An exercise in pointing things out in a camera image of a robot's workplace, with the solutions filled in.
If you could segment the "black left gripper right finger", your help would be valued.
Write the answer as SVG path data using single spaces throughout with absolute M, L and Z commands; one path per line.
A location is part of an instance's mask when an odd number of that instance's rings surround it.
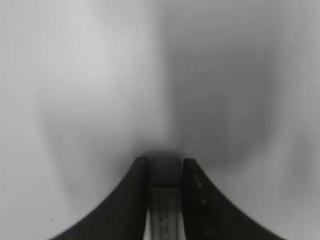
M 233 205 L 196 160 L 183 161 L 182 214 L 188 240 L 278 240 Z

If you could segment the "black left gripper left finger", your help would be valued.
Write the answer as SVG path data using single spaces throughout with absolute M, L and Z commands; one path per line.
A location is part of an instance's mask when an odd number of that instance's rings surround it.
M 148 215 L 149 161 L 137 158 L 116 189 L 55 240 L 142 240 Z

